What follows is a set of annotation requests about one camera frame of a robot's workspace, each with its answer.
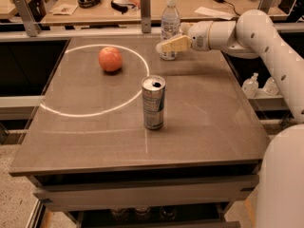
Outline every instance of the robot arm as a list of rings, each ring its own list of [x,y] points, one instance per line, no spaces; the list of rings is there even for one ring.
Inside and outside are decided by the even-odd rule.
[[[304,123],[303,58],[280,37],[266,13],[253,9],[244,12],[237,22],[198,22],[182,24],[180,28],[183,35],[159,43],[157,52],[185,51],[191,47],[201,51],[218,49],[238,58],[259,56],[296,122]]]

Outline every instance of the bottle cap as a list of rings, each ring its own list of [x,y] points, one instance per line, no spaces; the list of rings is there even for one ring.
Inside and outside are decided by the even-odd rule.
[[[167,6],[176,6],[177,0],[167,0]]]

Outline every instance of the red apple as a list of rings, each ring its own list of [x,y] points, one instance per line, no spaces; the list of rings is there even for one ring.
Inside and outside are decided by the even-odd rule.
[[[106,72],[116,71],[123,65],[122,54],[115,47],[102,48],[98,55],[98,61]]]

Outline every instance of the white bottle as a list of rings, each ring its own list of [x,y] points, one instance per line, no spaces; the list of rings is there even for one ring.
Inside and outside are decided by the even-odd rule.
[[[266,81],[265,86],[263,87],[263,91],[268,95],[272,95],[272,96],[277,95],[278,87],[273,77],[270,77]]]
[[[250,79],[245,80],[243,86],[241,87],[247,98],[253,98],[257,93],[257,89],[258,89],[257,76],[258,73],[255,72]]]
[[[176,8],[177,0],[167,0],[167,8],[161,17],[161,40],[170,39],[172,36],[180,33],[181,18]],[[171,51],[161,53],[163,60],[174,60],[178,53]]]

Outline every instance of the floor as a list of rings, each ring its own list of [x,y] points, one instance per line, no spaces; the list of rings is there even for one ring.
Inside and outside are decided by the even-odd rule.
[[[265,127],[272,138],[281,130],[281,126]],[[33,185],[26,178],[13,178],[9,174],[10,164],[21,147],[16,144],[18,130],[10,130],[5,142],[0,145],[0,227],[26,228],[35,207],[36,198],[32,195]],[[257,207],[257,190],[245,200],[236,201],[226,213],[228,221],[238,220],[242,228],[255,228],[255,210]],[[40,228],[76,228],[63,213],[46,210]]]

